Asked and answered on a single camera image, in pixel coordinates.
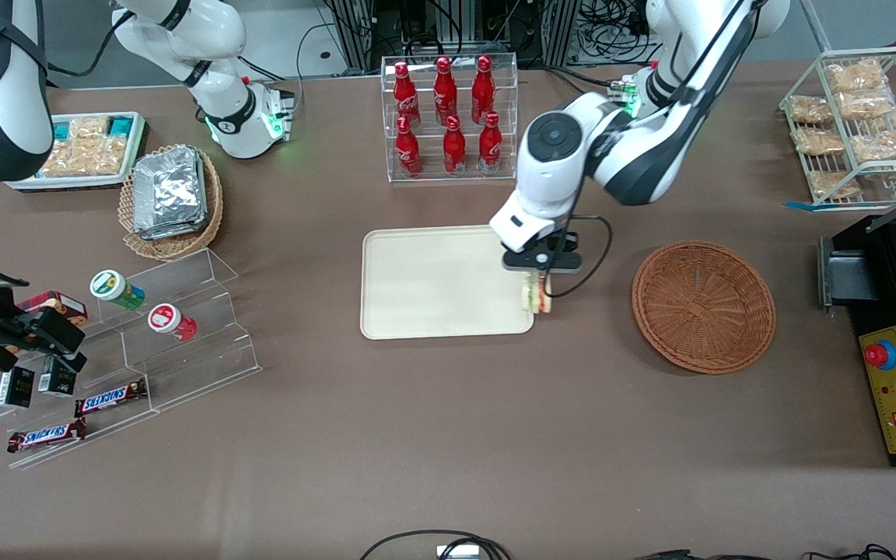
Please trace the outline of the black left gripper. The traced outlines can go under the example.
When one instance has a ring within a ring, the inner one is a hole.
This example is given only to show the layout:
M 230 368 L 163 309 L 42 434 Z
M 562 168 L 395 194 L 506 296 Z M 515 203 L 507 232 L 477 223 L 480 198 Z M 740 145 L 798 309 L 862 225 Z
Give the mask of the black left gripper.
M 552 257 L 558 253 L 575 253 L 579 245 L 577 233 L 552 233 L 548 236 L 527 241 L 519 250 L 501 242 L 505 252 L 523 257 Z M 541 271 L 537 280 L 538 300 L 550 301 L 550 275 Z

